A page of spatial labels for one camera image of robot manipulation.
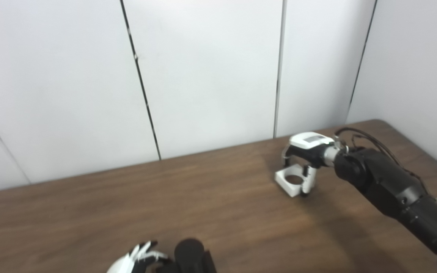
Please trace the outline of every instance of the white robotic hand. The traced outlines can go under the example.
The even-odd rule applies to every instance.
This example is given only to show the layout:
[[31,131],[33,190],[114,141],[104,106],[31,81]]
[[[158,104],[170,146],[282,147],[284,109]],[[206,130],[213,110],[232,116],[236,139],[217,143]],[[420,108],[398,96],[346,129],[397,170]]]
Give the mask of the white robotic hand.
[[[274,179],[291,197],[300,194],[308,196],[314,187],[316,171],[322,166],[333,166],[336,154],[340,151],[340,143],[332,138],[315,132],[293,135],[283,151],[284,169],[277,171]],[[291,156],[305,159],[304,166],[294,164],[290,166]],[[286,180],[287,176],[298,176],[302,183],[292,184]]]
[[156,241],[138,244],[126,255],[115,261],[107,273],[144,273],[146,268],[153,263],[170,261],[166,254],[148,251],[157,244]]

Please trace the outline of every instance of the table surface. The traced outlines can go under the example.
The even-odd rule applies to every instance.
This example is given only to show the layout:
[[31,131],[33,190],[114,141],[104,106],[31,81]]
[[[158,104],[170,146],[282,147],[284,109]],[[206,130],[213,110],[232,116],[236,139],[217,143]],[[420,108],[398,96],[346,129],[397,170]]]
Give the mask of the table surface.
[[[383,121],[352,127],[385,143],[437,195],[434,159]],[[211,251],[218,273],[437,272],[436,256],[333,169],[319,170],[309,197],[286,195],[274,173],[287,142],[0,191],[0,272],[104,273],[136,243],[155,239],[172,254],[187,237]]]

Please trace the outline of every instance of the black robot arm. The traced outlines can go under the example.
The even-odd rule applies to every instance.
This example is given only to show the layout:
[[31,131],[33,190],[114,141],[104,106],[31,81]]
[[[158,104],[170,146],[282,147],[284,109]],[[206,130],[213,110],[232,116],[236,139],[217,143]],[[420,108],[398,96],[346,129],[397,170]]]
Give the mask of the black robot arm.
[[418,178],[373,149],[340,152],[335,173],[437,254],[437,201]]

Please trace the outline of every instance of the robotic hand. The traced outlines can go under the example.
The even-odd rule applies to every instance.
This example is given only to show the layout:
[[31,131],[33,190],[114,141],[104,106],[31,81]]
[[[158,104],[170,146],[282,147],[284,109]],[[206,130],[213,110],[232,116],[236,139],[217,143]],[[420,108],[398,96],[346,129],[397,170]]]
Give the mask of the robotic hand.
[[115,261],[107,273],[145,273],[146,268],[153,263],[169,262],[168,255],[158,251],[148,251],[157,244],[156,241],[138,244],[126,255]]
[[[353,148],[340,141],[340,134],[353,131]],[[378,149],[356,147],[355,138],[369,140]],[[290,157],[305,159],[302,168],[290,166]],[[335,168],[336,175],[352,184],[384,215],[394,218],[437,254],[437,197],[431,196],[422,180],[405,169],[385,145],[354,128],[342,128],[333,138],[308,132],[294,135],[283,152],[286,169],[276,173],[276,181],[290,196],[307,196],[314,175],[322,166]],[[285,176],[296,174],[301,185],[288,183]]]
[[148,251],[158,242],[149,241],[134,247],[119,258],[107,273],[145,273],[153,263],[162,263],[156,273],[217,273],[210,251],[196,239],[182,240],[175,247],[175,261],[158,251]]

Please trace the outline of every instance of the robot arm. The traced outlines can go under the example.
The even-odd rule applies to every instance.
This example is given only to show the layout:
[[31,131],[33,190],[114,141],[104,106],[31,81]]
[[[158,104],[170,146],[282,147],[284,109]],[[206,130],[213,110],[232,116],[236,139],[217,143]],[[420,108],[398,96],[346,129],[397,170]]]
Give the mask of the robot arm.
[[[346,130],[362,133],[379,150],[341,148],[338,135]],[[437,254],[437,198],[432,197],[422,181],[404,169],[371,135],[352,128],[343,131],[337,131],[335,140],[317,133],[294,135],[283,153],[285,166],[289,166],[289,158],[294,155],[309,162],[303,170],[321,166],[335,168],[339,178],[352,184],[381,213],[399,221]]]

